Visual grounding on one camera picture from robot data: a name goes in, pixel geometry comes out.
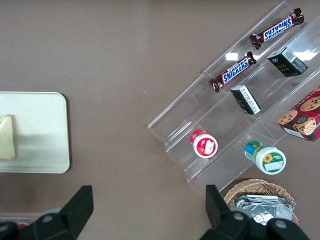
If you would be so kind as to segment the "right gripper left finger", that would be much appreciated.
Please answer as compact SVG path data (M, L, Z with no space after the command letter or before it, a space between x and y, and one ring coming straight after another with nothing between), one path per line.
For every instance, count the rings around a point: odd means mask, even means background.
M49 212L18 231L20 240L76 240L94 210L93 188L83 185L59 212Z

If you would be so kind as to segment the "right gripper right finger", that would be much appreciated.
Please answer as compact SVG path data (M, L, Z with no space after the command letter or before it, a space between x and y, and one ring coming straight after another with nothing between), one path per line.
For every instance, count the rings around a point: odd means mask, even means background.
M268 240L267 228L239 211L231 211L217 187L207 185L205 208L211 229L202 240Z

